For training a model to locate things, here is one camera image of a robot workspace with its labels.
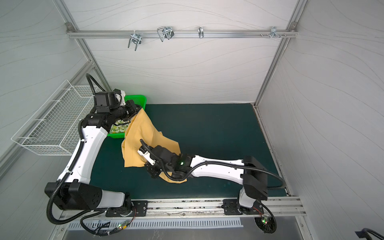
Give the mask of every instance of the metal hook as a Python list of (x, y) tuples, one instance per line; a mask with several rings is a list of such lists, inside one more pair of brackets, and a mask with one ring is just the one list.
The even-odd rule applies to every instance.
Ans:
[(277, 30), (276, 27), (273, 26), (272, 29), (271, 29), (271, 33), (268, 34), (268, 36), (269, 36), (270, 38), (274, 38), (274, 37), (279, 38), (279, 37), (281, 37), (280, 34), (277, 34), (277, 33), (276, 33), (276, 30)]
[(203, 27), (198, 27), (197, 28), (197, 31), (199, 32), (199, 38), (203, 38), (204, 37), (204, 30), (203, 30)]
[(167, 37), (167, 39), (169, 40), (175, 35), (171, 26), (159, 27), (157, 29), (157, 34), (159, 35), (161, 41), (164, 41), (165, 37)]
[(135, 46), (135, 51), (136, 51), (138, 45), (141, 44), (141, 36), (139, 34), (136, 34), (136, 33), (131, 34), (131, 37), (129, 38), (129, 42), (128, 42), (128, 48), (131, 45), (131, 43), (136, 44), (136, 46)]

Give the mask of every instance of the dark green mat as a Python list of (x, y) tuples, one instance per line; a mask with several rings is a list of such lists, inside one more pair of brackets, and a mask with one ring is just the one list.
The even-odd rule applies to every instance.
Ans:
[[(251, 104), (153, 104), (146, 106), (146, 112), (158, 131), (179, 142), (183, 153), (226, 160), (250, 155), (277, 173)], [(91, 185), (129, 192), (134, 199), (237, 197), (242, 187), (211, 177), (188, 178), (182, 184), (152, 179), (144, 167), (124, 167), (122, 141), (105, 139), (92, 169)], [(279, 184), (268, 179), (269, 186)], [(286, 194), (277, 189), (269, 195)]]

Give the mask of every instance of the green basket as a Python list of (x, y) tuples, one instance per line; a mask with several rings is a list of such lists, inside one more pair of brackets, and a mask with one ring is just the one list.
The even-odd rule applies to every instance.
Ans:
[[(124, 97), (125, 101), (133, 100), (135, 104), (140, 105), (145, 110), (145, 105), (147, 103), (147, 98), (144, 95), (128, 95)], [(111, 138), (124, 138), (125, 132), (119, 132), (119, 133), (109, 133), (107, 135)]]

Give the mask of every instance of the white wire basket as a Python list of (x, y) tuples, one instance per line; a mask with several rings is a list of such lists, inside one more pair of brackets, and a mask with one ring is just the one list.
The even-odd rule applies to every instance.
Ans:
[(89, 86), (65, 81), (11, 139), (37, 155), (72, 155), (80, 139), (78, 123), (93, 106)]

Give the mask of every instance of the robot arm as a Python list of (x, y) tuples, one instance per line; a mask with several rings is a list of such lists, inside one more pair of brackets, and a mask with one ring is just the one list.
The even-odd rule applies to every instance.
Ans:
[(277, 174), (267, 171), (254, 157), (246, 156), (240, 160), (208, 159), (198, 155), (188, 155), (170, 152), (168, 149), (148, 146), (142, 139), (142, 146), (137, 151), (147, 163), (148, 172), (152, 178), (157, 178), (163, 172), (169, 179), (183, 181), (187, 177), (215, 177), (230, 180), (243, 185), (239, 194), (239, 204), (252, 208), (256, 200), (267, 200), (267, 175), (282, 182)]
[[(45, 187), (45, 193), (50, 198), (47, 218), (51, 223), (65, 224), (95, 209), (118, 209), (121, 216), (132, 213), (133, 204), (128, 193), (106, 191), (89, 185), (93, 164), (112, 125), (118, 120), (129, 123), (141, 109), (132, 100), (125, 103), (124, 96), (124, 91), (117, 89), (94, 93), (95, 106), (79, 123), (80, 140), (68, 165), (56, 182), (49, 182)], [(276, 188), (285, 185), (280, 176), (267, 171), (254, 157), (226, 161), (197, 155), (176, 155), (164, 147), (151, 147), (142, 139), (140, 141), (142, 146), (138, 153), (147, 160), (145, 166), (151, 177), (157, 178), (163, 172), (174, 181), (202, 176), (227, 179), (243, 185), (238, 199), (241, 207), (252, 208), (255, 201), (267, 199), (267, 175), (282, 182)], [(51, 212), (53, 203), (62, 210), (84, 211), (71, 218), (57, 220)]]

